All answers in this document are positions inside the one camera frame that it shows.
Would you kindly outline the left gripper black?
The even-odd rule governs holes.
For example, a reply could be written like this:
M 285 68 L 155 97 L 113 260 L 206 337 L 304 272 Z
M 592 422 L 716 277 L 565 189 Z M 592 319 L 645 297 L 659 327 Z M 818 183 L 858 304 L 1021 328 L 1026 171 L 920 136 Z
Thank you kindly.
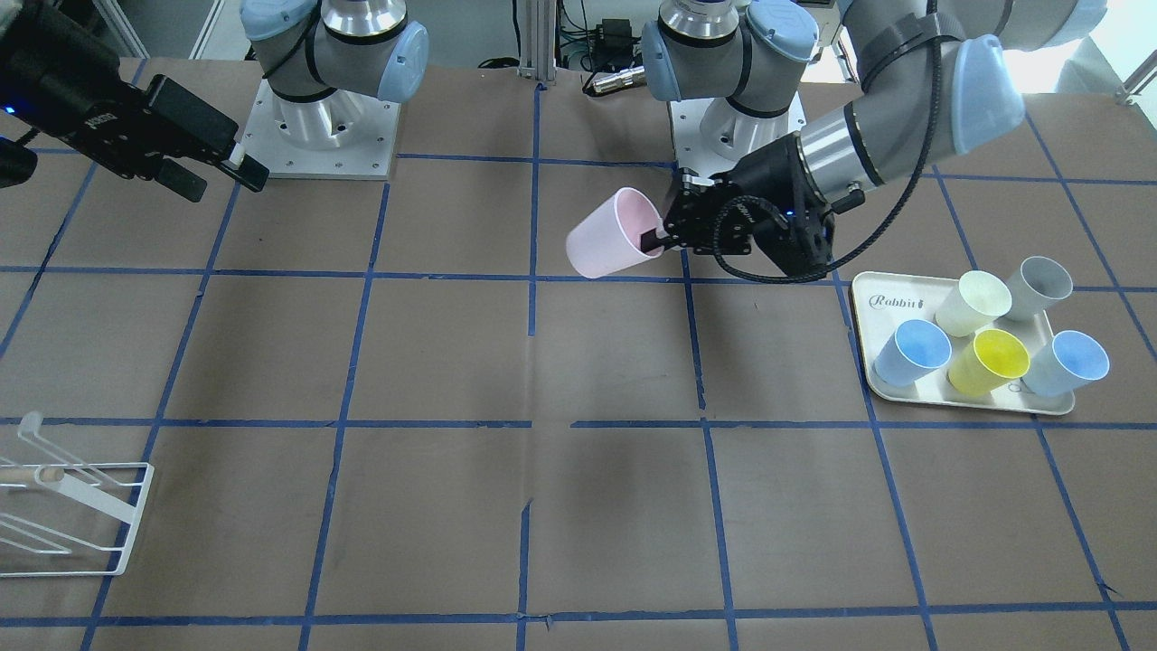
M 784 278 L 825 278 L 833 262 L 834 223 L 806 182 L 797 133 L 779 136 L 710 177 L 681 169 L 664 231 L 639 235 L 640 252 L 672 247 L 712 256 L 735 278 L 751 278 L 725 261 L 759 247 Z

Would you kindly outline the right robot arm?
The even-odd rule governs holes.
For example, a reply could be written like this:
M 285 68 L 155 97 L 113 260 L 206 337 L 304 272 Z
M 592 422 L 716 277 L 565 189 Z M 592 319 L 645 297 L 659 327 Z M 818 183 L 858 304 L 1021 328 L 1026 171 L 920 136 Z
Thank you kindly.
M 164 75 L 139 88 L 119 58 L 53 5 L 5 1 L 3 112 L 127 180 L 198 202 L 196 160 L 251 191 L 268 178 L 385 180 L 400 106 L 428 65 L 425 25 L 401 1 L 244 1 L 263 69 L 239 125 Z

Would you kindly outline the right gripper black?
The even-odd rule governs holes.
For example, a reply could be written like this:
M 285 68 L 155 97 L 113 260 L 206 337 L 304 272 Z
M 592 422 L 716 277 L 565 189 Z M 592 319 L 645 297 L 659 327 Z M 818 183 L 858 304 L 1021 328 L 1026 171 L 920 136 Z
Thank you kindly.
M 120 59 L 83 25 L 45 1 L 5 1 L 3 109 L 57 136 L 121 177 L 152 177 L 198 204 L 207 188 L 180 157 L 214 167 L 260 193 L 268 169 L 236 140 L 239 125 L 170 77 L 153 77 L 147 95 L 120 74 Z

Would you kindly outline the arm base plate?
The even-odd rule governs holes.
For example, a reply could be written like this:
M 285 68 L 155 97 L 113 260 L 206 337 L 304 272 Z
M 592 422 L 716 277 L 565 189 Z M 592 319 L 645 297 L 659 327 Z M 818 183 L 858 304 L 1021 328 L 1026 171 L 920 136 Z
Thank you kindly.
M 703 177 L 727 172 L 740 157 L 806 124 L 798 96 L 784 114 L 771 118 L 740 114 L 723 98 L 675 99 L 668 108 L 677 167 Z
M 338 90 L 295 103 L 258 87 L 243 130 L 248 156 L 281 180 L 389 180 L 401 105 Z

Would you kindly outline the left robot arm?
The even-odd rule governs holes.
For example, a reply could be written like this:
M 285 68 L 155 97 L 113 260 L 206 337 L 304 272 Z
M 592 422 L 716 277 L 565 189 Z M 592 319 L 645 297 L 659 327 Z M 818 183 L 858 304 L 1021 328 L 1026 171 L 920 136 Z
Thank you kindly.
M 778 284 L 809 283 L 880 238 L 927 165 L 1004 136 L 1025 104 L 1004 51 L 1079 40 L 1104 1 L 839 1 L 862 94 L 784 133 L 724 172 L 683 169 L 673 206 L 631 234 L 644 259 L 670 249 L 731 256 L 760 247 Z M 794 1 L 665 1 L 642 32 L 657 99 L 722 99 L 740 117 L 784 116 L 819 28 Z

